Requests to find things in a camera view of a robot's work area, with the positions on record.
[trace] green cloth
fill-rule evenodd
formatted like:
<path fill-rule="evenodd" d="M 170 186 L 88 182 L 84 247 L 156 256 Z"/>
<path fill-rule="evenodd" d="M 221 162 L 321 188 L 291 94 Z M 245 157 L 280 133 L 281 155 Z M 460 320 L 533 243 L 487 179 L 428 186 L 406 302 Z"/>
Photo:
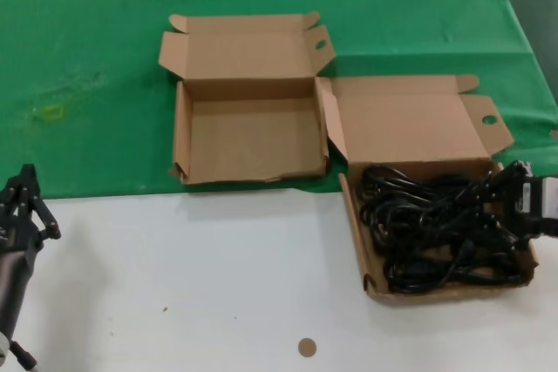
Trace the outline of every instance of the green cloth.
<path fill-rule="evenodd" d="M 507 0 L 0 0 L 0 179 L 37 165 L 51 198 L 176 193 L 174 82 L 159 67 L 172 13 L 318 10 L 336 48 L 328 76 L 464 74 L 499 107 L 515 145 L 500 155 L 558 173 L 557 107 Z M 338 190 L 335 155 L 324 179 Z M 271 185 L 197 186 L 190 191 Z"/>

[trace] brown circular sticker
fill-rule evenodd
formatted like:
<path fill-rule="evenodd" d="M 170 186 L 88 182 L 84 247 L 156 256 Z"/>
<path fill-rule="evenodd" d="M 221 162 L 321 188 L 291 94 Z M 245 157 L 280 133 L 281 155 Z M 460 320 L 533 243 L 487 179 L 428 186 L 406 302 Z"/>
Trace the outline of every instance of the brown circular sticker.
<path fill-rule="evenodd" d="M 316 354 L 316 344 L 312 339 L 302 339 L 298 343 L 298 351 L 304 357 L 312 357 Z"/>

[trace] stain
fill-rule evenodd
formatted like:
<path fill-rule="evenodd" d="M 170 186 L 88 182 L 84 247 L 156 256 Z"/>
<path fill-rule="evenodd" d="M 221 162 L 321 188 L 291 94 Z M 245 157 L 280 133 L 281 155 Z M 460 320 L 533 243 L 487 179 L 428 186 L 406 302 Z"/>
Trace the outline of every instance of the stain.
<path fill-rule="evenodd" d="M 63 105 L 48 105 L 41 109 L 40 118 L 44 122 L 59 121 L 64 118 L 65 107 Z"/>

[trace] empty cardboard box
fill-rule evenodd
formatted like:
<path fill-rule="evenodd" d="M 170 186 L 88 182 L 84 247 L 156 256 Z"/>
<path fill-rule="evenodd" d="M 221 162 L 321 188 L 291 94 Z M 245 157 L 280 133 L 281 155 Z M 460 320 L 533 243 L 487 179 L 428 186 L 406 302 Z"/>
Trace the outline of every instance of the empty cardboard box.
<path fill-rule="evenodd" d="M 335 56 L 319 15 L 183 17 L 160 64 L 178 75 L 174 164 L 184 184 L 325 174 L 315 75 Z"/>
<path fill-rule="evenodd" d="M 453 298 L 503 288 L 450 283 L 429 294 L 392 294 L 383 274 L 384 258 L 375 252 L 370 232 L 358 218 L 354 193 L 371 163 L 393 166 L 418 179 L 449 173 L 486 176 L 495 168 L 492 156 L 514 140 L 492 99 L 469 93 L 478 85 L 475 76 L 319 79 L 330 140 L 349 166 L 341 184 L 370 297 Z M 537 266 L 533 250 L 520 254 L 520 260 L 527 285 Z"/>

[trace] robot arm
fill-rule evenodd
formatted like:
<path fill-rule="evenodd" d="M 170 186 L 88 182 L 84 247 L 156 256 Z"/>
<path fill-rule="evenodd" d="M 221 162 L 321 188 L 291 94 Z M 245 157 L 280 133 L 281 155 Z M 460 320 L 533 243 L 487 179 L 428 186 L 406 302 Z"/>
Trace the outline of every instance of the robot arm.
<path fill-rule="evenodd" d="M 31 220 L 33 212 L 44 229 Z M 37 253 L 45 240 L 59 238 L 58 223 L 41 199 L 35 166 L 24 165 L 0 191 L 0 366 L 11 350 L 25 370 L 35 369 L 32 356 L 12 336 Z"/>

